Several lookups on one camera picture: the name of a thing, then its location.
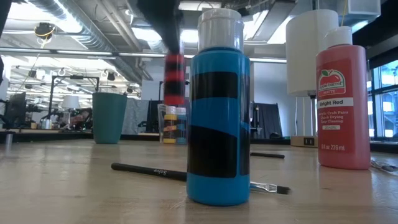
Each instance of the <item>desk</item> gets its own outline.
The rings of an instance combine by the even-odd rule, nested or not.
[[[209,207],[185,183],[110,169],[112,162],[186,170],[185,146],[93,140],[14,144],[0,150],[0,223],[397,223],[398,176],[320,167],[317,150],[252,145],[285,159],[251,158],[251,180],[291,187],[248,203]],[[372,153],[398,166],[398,156]]]
[[[10,129],[10,131],[14,131],[16,134],[20,134],[20,133],[35,133],[35,134],[57,134],[60,132],[60,130],[52,130],[52,129],[17,129],[17,128],[13,128]]]
[[[159,136],[159,133],[138,133],[141,136]]]

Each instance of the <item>white bottle cap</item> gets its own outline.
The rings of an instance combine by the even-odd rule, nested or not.
[[[325,42],[327,48],[341,45],[341,44],[353,44],[353,33],[351,27],[337,27],[330,30],[325,36]]]
[[[176,114],[177,115],[186,115],[187,114],[187,109],[185,109],[185,108],[177,108]]]
[[[231,47],[243,51],[242,16],[232,9],[210,9],[198,20],[198,50]]]
[[[166,106],[166,114],[175,114],[175,106]]]

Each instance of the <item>paintbrush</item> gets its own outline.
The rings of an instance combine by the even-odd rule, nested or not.
[[[269,154],[269,153],[261,153],[261,152],[250,152],[250,156],[262,156],[262,157],[285,159],[285,155]]]
[[[133,166],[133,165],[128,165],[128,164],[121,164],[118,162],[112,163],[111,168],[113,170],[135,172],[138,174],[148,174],[148,175],[154,175],[157,177],[165,177],[165,178],[173,179],[173,180],[187,181],[187,173],[181,172],[181,171]],[[275,184],[261,184],[261,183],[250,182],[250,188],[253,190],[261,191],[261,192],[269,192],[269,193],[277,193],[277,194],[289,194],[290,193],[290,188],[278,186]]]

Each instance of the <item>window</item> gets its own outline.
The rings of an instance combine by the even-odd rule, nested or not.
[[[368,121],[369,121],[369,136],[374,137],[372,96],[368,96]]]
[[[398,138],[398,60],[372,69],[367,82],[369,136]]]
[[[373,72],[375,89],[398,84],[398,60],[377,67]]]

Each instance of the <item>white paper lamp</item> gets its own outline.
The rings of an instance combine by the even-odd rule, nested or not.
[[[63,108],[79,108],[79,97],[68,95],[63,98],[62,102]]]
[[[317,89],[315,57],[326,49],[323,38],[338,27],[337,12],[305,12],[286,26],[287,89],[294,96],[314,95]]]

